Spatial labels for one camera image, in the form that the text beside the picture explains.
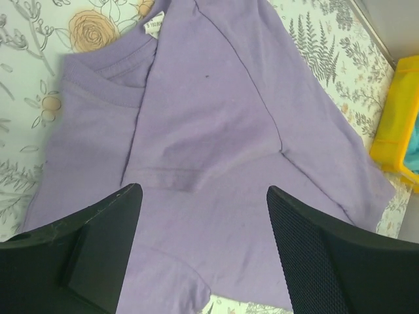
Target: lavender long-sleeve shirt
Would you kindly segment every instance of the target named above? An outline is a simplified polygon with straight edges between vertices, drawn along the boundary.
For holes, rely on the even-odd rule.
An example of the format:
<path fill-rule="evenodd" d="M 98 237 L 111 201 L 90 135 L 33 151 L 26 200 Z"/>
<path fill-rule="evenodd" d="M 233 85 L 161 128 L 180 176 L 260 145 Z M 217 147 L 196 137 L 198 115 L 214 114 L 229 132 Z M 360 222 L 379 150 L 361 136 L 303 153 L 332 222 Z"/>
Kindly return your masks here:
<path fill-rule="evenodd" d="M 139 183 L 118 313 L 196 313 L 210 291 L 291 309 L 268 187 L 367 230 L 393 188 L 265 0 L 156 0 L 149 18 L 161 10 L 158 41 L 140 24 L 65 57 L 25 230 Z"/>

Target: purple fabric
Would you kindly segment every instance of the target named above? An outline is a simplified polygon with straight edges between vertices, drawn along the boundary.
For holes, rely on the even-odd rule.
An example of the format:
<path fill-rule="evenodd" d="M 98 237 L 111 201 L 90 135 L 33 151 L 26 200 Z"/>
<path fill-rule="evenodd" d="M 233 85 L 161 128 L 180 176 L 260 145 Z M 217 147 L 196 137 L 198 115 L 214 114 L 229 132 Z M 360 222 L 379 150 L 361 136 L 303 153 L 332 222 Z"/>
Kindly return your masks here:
<path fill-rule="evenodd" d="M 393 188 L 265 0 L 156 0 L 149 18 L 161 10 L 158 41 L 140 25 L 65 58 L 63 121 L 24 229 L 139 183 L 118 313 L 195 313 L 209 289 L 291 309 L 268 187 L 367 230 Z"/>

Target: neckline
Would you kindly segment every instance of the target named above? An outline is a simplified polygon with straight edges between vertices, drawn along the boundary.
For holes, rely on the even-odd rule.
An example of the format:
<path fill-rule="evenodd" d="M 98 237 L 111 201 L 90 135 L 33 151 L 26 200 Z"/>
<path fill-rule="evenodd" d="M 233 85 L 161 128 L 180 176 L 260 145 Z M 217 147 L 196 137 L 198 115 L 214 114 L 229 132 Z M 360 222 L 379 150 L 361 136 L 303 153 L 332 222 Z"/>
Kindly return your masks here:
<path fill-rule="evenodd" d="M 143 25 L 160 11 L 167 11 L 170 0 L 156 0 L 146 18 L 115 42 L 99 50 L 69 54 L 64 58 L 63 84 L 71 82 L 93 96 L 123 107 L 140 107 L 145 88 L 116 84 L 108 78 L 113 69 L 129 69 L 143 58 L 156 54 L 157 40 L 145 34 Z"/>

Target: shirt sleeve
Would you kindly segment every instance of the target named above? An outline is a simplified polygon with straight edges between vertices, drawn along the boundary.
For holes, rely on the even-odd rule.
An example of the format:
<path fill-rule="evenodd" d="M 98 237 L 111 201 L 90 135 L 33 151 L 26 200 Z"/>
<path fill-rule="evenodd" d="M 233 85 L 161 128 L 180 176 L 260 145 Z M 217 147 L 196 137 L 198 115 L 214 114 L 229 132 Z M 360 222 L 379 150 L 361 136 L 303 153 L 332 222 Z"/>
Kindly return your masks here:
<path fill-rule="evenodd" d="M 275 120 L 281 153 L 356 226 L 375 230 L 394 188 L 312 74 L 276 11 L 266 0 L 196 2 L 246 66 Z"/>

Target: yellow container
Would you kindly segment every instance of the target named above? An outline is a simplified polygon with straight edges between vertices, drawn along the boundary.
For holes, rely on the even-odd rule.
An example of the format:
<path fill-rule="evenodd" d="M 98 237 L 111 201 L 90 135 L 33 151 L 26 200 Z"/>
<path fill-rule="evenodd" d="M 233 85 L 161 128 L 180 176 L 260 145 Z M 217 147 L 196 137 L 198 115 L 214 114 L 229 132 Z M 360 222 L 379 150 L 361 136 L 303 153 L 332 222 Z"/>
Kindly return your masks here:
<path fill-rule="evenodd" d="M 386 105 L 370 150 L 383 171 L 399 173 L 404 183 L 419 192 L 419 175 L 404 164 L 419 112 L 419 56 L 399 60 Z"/>

